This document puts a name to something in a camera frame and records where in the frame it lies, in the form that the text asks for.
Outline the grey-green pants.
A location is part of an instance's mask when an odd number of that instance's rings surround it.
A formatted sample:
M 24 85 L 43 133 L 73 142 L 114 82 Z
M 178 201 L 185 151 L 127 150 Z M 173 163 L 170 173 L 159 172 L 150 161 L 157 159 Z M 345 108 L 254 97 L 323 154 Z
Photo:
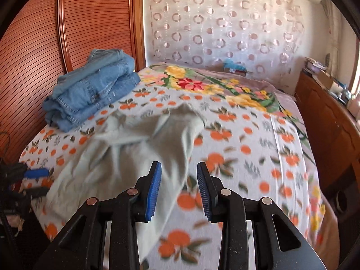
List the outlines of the grey-green pants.
M 62 168 L 46 195 L 64 221 L 91 197 L 108 200 L 133 187 L 152 162 L 162 165 L 154 217 L 136 226 L 143 260 L 158 241 L 188 175 L 196 137 L 206 120 L 189 104 L 145 118 L 113 112 L 103 127 Z

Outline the folded blue denim jeans stack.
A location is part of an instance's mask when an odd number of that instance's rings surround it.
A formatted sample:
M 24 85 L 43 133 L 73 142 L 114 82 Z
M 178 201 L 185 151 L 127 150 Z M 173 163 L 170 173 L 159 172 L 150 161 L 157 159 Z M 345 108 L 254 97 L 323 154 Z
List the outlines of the folded blue denim jeans stack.
M 84 66 L 59 76 L 43 102 L 50 127 L 69 132 L 140 82 L 135 60 L 119 49 L 93 49 Z

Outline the box with blue cloth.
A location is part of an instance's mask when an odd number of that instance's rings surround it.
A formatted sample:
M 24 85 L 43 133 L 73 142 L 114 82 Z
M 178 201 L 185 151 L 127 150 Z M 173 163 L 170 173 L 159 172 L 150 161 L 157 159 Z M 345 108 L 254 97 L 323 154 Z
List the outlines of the box with blue cloth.
M 235 63 L 230 59 L 226 59 L 223 62 L 223 71 L 230 72 L 232 74 L 238 74 L 243 77 L 245 77 L 248 72 L 244 65 L 242 65 L 240 63 Z

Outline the brown wooden sideboard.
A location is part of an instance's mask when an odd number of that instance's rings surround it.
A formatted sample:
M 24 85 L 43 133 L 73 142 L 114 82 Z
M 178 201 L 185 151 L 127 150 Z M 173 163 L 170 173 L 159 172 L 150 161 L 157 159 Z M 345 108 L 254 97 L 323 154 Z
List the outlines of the brown wooden sideboard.
M 359 130 L 346 108 L 305 71 L 295 98 L 304 120 L 320 188 L 345 220 L 359 214 Z

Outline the brown slatted wardrobe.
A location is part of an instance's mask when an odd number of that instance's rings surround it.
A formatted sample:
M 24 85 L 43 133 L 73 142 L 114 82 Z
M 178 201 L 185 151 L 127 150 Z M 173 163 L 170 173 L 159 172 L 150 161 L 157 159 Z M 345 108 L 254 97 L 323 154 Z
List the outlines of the brown slatted wardrobe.
M 57 78 L 111 48 L 145 67 L 142 0 L 1 0 L 1 160 L 17 162 L 44 127 Z

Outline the circle pattern sheer curtain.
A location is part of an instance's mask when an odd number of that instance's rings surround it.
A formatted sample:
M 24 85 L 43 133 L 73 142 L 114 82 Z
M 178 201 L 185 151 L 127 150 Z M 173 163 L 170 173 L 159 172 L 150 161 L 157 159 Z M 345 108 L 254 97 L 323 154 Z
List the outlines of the circle pattern sheer curtain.
M 305 31 L 296 0 L 143 0 L 150 62 L 276 77 L 293 67 Z

